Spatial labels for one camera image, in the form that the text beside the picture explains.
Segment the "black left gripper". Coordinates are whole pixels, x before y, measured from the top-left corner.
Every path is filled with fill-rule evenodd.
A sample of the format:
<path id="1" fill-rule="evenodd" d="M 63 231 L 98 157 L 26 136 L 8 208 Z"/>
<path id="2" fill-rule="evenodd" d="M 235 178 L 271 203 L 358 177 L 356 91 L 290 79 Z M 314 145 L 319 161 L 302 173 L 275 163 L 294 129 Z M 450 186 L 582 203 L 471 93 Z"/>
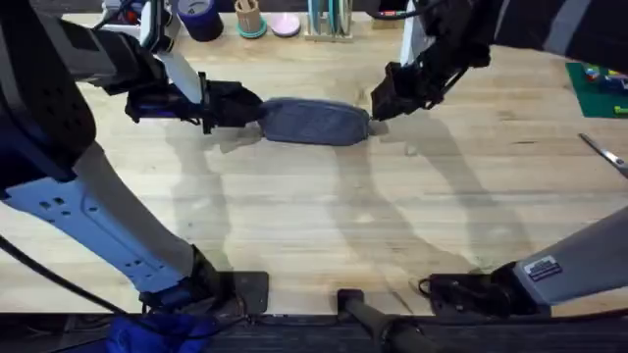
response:
<path id="1" fill-rule="evenodd" d="M 96 30 L 93 34 L 114 71 L 92 84 L 111 96 L 125 93 L 125 113 L 132 121 L 178 119 L 201 126 L 205 133 L 211 130 L 206 73 L 193 69 L 177 53 L 154 54 L 126 33 Z M 213 112 L 215 126 L 245 127 L 263 118 L 258 107 L 263 100 L 239 81 L 212 81 L 211 96 L 224 104 L 241 105 Z"/>

